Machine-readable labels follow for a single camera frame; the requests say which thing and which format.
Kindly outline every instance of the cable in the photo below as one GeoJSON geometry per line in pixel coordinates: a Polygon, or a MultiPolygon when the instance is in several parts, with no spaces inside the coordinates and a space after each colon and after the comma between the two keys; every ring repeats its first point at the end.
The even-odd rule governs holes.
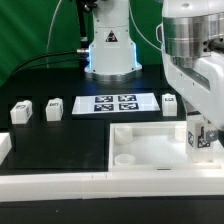
{"type": "Polygon", "coordinates": [[[39,66],[44,66],[44,65],[47,65],[47,64],[59,64],[59,63],[72,62],[72,61],[77,61],[77,60],[76,59],[67,59],[67,60],[63,60],[63,61],[54,61],[54,62],[49,62],[49,63],[41,63],[41,64],[37,64],[37,65],[32,65],[32,66],[29,66],[29,67],[26,67],[26,68],[19,69],[19,70],[15,71],[14,73],[12,73],[12,75],[15,75],[17,72],[26,71],[26,70],[36,68],[36,67],[39,67],[39,66]]]}
{"type": "Polygon", "coordinates": [[[48,52],[49,52],[49,47],[50,47],[50,42],[51,42],[51,36],[52,36],[52,30],[53,30],[54,23],[55,23],[55,20],[56,20],[56,17],[57,17],[57,14],[58,14],[58,11],[59,11],[59,9],[60,9],[60,6],[61,6],[61,3],[62,3],[62,2],[63,2],[63,0],[59,0],[59,2],[58,2],[58,4],[57,4],[57,7],[56,7],[56,9],[55,9],[55,12],[54,12],[52,21],[51,21],[50,30],[49,30],[49,33],[48,33],[48,40],[47,40],[46,54],[48,54],[48,52]]]}
{"type": "Polygon", "coordinates": [[[63,56],[63,55],[72,55],[72,54],[77,54],[76,51],[65,51],[65,52],[59,52],[59,53],[49,53],[49,54],[43,54],[43,55],[39,55],[39,56],[36,56],[36,57],[33,57],[31,59],[28,59],[26,60],[25,62],[21,63],[20,65],[18,65],[13,71],[11,74],[14,74],[16,72],[18,72],[19,70],[21,70],[22,67],[24,67],[25,65],[33,62],[33,61],[36,61],[36,60],[39,60],[39,59],[42,59],[42,58],[49,58],[49,57],[57,57],[57,56],[63,56]]]}
{"type": "Polygon", "coordinates": [[[131,16],[131,20],[132,20],[132,23],[136,29],[136,31],[138,32],[138,34],[143,38],[143,40],[145,40],[149,45],[151,45],[152,47],[154,47],[155,49],[157,49],[158,51],[161,51],[160,48],[158,48],[157,46],[155,46],[154,44],[152,44],[149,40],[147,40],[145,38],[145,36],[141,33],[141,31],[138,29],[136,23],[135,23],[135,20],[134,20],[134,17],[133,17],[133,13],[132,13],[132,9],[131,9],[131,3],[130,3],[130,0],[129,0],[129,11],[130,11],[130,16],[131,16]]]}

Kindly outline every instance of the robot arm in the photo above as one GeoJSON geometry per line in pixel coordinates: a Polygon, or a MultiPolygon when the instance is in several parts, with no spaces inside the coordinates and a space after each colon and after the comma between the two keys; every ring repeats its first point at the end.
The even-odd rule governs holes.
{"type": "Polygon", "coordinates": [[[224,130],[224,1],[165,0],[162,32],[168,83],[224,130]]]}

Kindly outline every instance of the white block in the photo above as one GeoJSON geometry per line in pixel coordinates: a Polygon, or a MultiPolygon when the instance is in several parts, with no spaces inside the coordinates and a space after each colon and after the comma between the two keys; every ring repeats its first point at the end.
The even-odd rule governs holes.
{"type": "Polygon", "coordinates": [[[9,133],[0,133],[0,164],[3,162],[11,148],[12,143],[9,133]]]}
{"type": "Polygon", "coordinates": [[[47,121],[60,121],[63,114],[63,101],[56,98],[49,100],[46,107],[47,121]]]}
{"type": "Polygon", "coordinates": [[[175,95],[162,95],[163,116],[177,116],[177,100],[175,95]]]}
{"type": "Polygon", "coordinates": [[[33,114],[32,103],[29,100],[18,102],[10,111],[12,124],[26,124],[33,114]]]}

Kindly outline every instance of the white base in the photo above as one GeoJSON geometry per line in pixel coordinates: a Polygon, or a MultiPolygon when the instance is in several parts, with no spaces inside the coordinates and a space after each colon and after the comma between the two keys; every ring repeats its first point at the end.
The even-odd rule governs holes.
{"type": "Polygon", "coordinates": [[[114,142],[115,128],[127,124],[113,124],[108,172],[3,176],[0,201],[224,195],[221,144],[215,144],[213,162],[193,163],[185,154],[185,143],[174,137],[175,125],[181,123],[128,124],[133,141],[127,145],[114,142]],[[134,155],[135,163],[114,165],[120,153],[134,155]]]}

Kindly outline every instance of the green wall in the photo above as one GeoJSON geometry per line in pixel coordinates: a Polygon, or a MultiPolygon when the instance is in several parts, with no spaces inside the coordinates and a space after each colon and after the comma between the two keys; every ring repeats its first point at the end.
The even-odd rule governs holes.
{"type": "MultiPolygon", "coordinates": [[[[46,52],[49,27],[58,1],[0,1],[0,85],[7,80],[19,63],[46,52]]],[[[161,4],[155,0],[131,0],[131,5],[139,29],[159,46],[155,29],[161,22],[161,4]]],[[[90,39],[91,19],[91,15],[86,15],[90,39]]],[[[141,64],[161,63],[160,53],[145,43],[132,25],[131,37],[137,44],[138,61],[141,64]]],[[[79,27],[75,1],[63,0],[53,29],[49,52],[75,50],[78,47],[79,27]]],[[[63,66],[78,65],[73,62],[63,66]]]]}

